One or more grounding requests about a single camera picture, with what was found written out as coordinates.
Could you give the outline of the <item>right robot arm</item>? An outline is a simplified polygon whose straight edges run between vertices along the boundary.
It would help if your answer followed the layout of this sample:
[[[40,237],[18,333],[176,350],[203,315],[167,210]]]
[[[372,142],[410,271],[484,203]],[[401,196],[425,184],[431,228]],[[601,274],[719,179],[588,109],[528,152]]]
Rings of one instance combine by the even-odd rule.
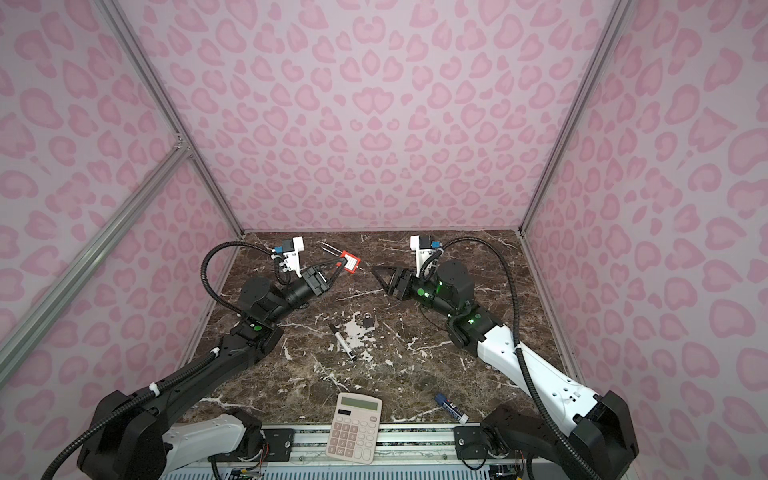
[[[429,279],[412,269],[376,266],[383,291],[442,315],[450,340],[504,374],[526,393],[539,414],[504,406],[481,423],[495,455],[519,451],[558,465],[570,479],[620,479],[639,454],[625,400],[599,394],[571,379],[516,338],[475,299],[475,282],[459,261],[438,267]]]

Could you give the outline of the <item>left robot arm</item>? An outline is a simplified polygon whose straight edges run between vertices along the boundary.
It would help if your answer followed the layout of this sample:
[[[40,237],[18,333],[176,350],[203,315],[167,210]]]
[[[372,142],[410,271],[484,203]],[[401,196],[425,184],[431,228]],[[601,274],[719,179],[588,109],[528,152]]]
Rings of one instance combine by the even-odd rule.
[[[115,391],[97,405],[75,440],[77,466],[91,479],[159,479],[205,457],[261,449],[261,423],[230,412],[178,427],[178,421],[222,383],[263,360],[279,343],[281,321],[330,290],[344,270],[334,259],[304,270],[287,285],[248,279],[236,303],[239,322],[204,356],[132,393]]]

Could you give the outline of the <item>red padlock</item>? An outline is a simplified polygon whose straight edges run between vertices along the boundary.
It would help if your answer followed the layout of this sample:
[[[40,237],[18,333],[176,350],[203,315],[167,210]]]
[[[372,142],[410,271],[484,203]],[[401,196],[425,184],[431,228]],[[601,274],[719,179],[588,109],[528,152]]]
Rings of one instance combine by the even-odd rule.
[[[330,245],[330,244],[328,244],[326,242],[321,242],[320,246],[321,246],[321,248],[322,248],[322,250],[324,252],[326,252],[326,253],[328,253],[330,255],[339,257],[340,259],[342,259],[343,260],[344,269],[347,272],[349,272],[351,274],[354,274],[356,272],[356,270],[358,269],[358,267],[359,267],[359,265],[361,263],[361,260],[360,260],[359,257],[349,253],[346,250],[342,250],[342,249],[336,248],[336,247],[334,247],[334,246],[332,246],[332,245]]]

